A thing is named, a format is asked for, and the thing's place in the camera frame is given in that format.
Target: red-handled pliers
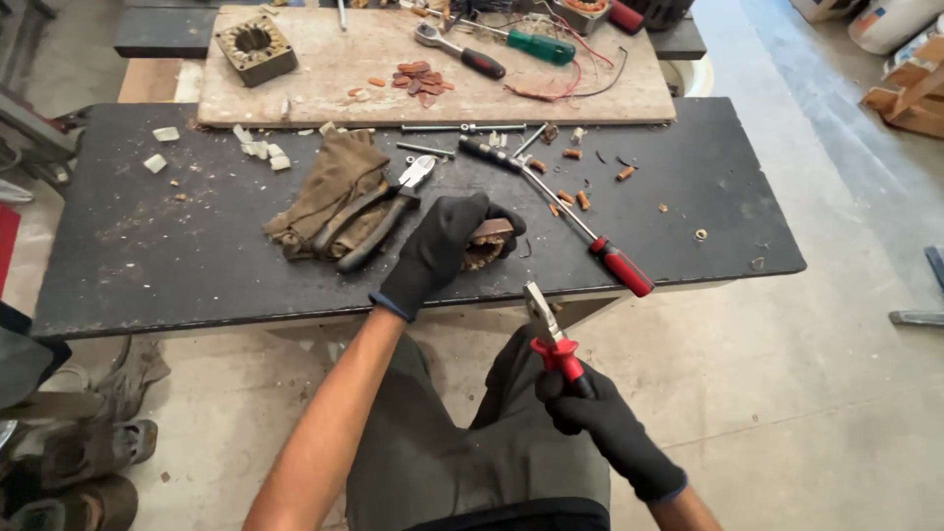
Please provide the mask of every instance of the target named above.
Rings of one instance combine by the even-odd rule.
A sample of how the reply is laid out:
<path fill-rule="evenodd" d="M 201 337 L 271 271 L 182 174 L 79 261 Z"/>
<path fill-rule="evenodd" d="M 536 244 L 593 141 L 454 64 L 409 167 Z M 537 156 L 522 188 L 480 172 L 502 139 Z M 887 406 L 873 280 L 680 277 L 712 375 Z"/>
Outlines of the red-handled pliers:
<path fill-rule="evenodd" d="M 597 391 L 583 373 L 580 360 L 574 355 L 578 343 L 570 340 L 558 328 L 557 319 L 536 283 L 526 283 L 524 293 L 528 315 L 531 316 L 531 332 L 534 334 L 531 349 L 541 354 L 544 370 L 559 368 L 577 396 L 595 400 Z"/>

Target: black glove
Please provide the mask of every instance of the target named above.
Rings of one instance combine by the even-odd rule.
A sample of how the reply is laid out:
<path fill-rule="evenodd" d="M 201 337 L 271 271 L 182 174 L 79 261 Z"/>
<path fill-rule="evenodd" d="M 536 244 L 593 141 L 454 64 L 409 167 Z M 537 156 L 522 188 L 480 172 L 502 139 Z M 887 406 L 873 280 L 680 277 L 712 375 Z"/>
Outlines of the black glove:
<path fill-rule="evenodd" d="M 630 481 L 636 497 L 647 504 L 675 498 L 688 484 L 685 471 L 675 466 L 646 435 L 613 381 L 581 361 L 584 373 L 597 391 L 596 400 L 568 395 L 564 375 L 542 372 L 534 384 L 539 401 L 554 419 L 554 427 L 573 436 L 585 429 L 599 452 L 619 475 Z"/>
<path fill-rule="evenodd" d="M 400 259 L 380 291 L 370 294 L 371 301 L 413 322 L 426 298 L 459 274 L 472 232 L 486 219 L 497 217 L 508 219 L 514 236 L 527 229 L 518 214 L 490 203 L 484 193 L 439 197 L 403 244 Z M 514 238 L 509 239 L 498 258 L 507 257 L 516 247 Z"/>

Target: brown rag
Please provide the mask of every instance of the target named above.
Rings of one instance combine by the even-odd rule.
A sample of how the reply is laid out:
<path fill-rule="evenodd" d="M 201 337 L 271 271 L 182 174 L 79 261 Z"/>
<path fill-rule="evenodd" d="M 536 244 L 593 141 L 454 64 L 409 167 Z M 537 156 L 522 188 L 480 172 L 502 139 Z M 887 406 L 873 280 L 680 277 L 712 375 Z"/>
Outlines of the brown rag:
<path fill-rule="evenodd" d="M 367 129 L 325 131 L 312 171 L 301 185 L 289 210 L 276 215 L 262 230 L 282 245 L 289 259 L 313 256 L 311 240 L 318 230 L 354 199 L 383 182 L 383 168 L 390 162 Z M 341 233 L 326 258 L 337 260 L 360 244 L 379 225 L 390 201 L 367 211 Z"/>

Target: forearm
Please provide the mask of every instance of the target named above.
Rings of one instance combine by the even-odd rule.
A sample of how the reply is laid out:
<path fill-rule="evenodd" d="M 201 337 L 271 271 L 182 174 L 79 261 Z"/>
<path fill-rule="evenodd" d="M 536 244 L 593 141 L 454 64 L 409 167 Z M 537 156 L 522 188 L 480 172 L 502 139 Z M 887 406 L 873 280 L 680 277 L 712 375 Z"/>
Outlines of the forearm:
<path fill-rule="evenodd" d="M 318 387 L 269 477 L 244 531 L 311 531 L 321 526 L 354 455 L 406 322 L 375 307 Z"/>
<path fill-rule="evenodd" d="M 663 531 L 721 531 L 715 515 L 691 486 L 671 502 L 649 505 L 649 512 Z"/>

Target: concrete floor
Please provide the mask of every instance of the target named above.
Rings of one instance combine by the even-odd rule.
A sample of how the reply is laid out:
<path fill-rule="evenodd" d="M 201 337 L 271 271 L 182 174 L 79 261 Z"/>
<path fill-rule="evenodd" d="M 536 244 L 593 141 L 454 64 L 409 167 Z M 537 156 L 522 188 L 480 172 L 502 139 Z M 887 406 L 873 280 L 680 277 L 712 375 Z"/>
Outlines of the concrete floor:
<path fill-rule="evenodd" d="M 86 31 L 51 32 L 38 60 L 110 38 L 115 4 L 82 2 L 97 13 Z M 713 95 L 733 100 L 809 268 L 633 300 L 571 336 L 726 527 L 942 527 L 944 334 L 886 318 L 944 305 L 920 251 L 941 243 L 942 144 L 885 128 L 856 105 L 881 58 L 851 44 L 842 25 L 810 27 L 787 0 L 699 0 L 694 11 Z M 107 72 L 68 68 L 33 78 L 28 94 L 41 110 L 117 94 L 119 60 Z M 18 274 L 17 305 L 29 312 L 35 293 Z M 475 312 L 411 327 L 458 425 L 471 421 L 487 368 L 523 321 Z M 141 494 L 134 529 L 237 529 L 355 330 L 299 331 L 313 339 L 302 344 L 268 333 L 164 341 L 173 373 L 142 410 L 160 425 L 158 450 L 127 472 Z M 110 360 L 117 345 L 78 342 L 76 359 Z M 654 528 L 626 482 L 613 482 L 613 528 Z M 343 503 L 328 525 L 343 526 Z"/>

